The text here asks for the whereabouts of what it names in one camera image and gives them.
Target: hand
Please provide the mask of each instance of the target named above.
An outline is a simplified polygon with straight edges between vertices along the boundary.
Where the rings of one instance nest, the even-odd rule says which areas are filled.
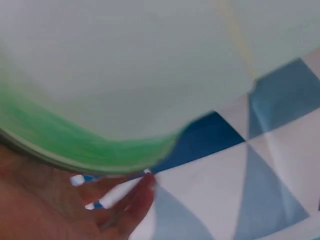
[[[70,176],[0,145],[0,239],[126,240],[154,201],[156,181],[146,174],[111,208],[88,210],[128,177],[75,187]]]

